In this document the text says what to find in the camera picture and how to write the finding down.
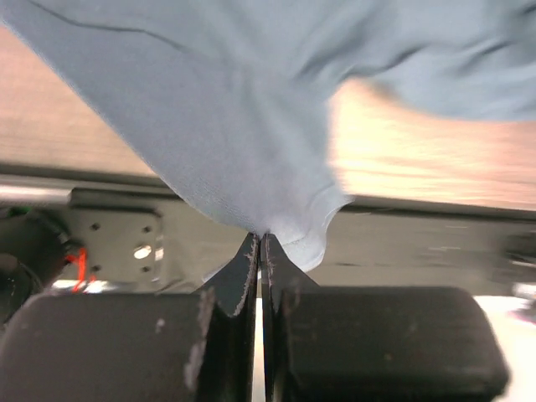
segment fabric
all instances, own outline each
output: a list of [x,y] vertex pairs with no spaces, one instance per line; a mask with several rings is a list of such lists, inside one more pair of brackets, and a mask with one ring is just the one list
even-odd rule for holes
[[327,100],[348,77],[443,116],[536,120],[536,0],[0,6],[179,196],[223,224],[273,233],[304,271],[351,200],[327,165]]

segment metal plate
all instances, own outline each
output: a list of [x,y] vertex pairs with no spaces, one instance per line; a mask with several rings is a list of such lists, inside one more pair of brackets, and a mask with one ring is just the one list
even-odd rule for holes
[[[101,281],[148,282],[158,275],[162,259],[159,218],[148,212],[71,209],[59,216],[74,240],[88,252],[88,271]],[[145,258],[135,258],[135,250],[147,247]],[[65,270],[62,280],[76,279],[76,266]]]
[[340,213],[311,277],[323,286],[459,286],[473,295],[509,296],[520,272],[503,245],[534,227],[463,215]]

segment wooden surface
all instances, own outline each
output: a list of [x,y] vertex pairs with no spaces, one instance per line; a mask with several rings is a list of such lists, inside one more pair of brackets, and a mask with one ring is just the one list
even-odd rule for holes
[[[43,62],[0,28],[0,160],[153,173]],[[330,163],[349,193],[536,209],[536,123],[446,121],[358,82],[332,100]]]

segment cloth fold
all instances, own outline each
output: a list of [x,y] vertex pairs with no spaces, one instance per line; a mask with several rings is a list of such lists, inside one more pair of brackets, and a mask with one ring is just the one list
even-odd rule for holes
[[536,120],[534,10],[536,0],[0,0],[5,24],[179,196],[220,223],[273,233],[304,271],[352,199],[327,165],[337,87],[357,75],[443,116]]

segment screw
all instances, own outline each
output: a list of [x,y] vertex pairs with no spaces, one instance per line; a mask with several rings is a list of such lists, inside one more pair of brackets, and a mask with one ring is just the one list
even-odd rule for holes
[[140,245],[134,249],[134,258],[137,260],[143,260],[152,253],[152,247],[150,245]]

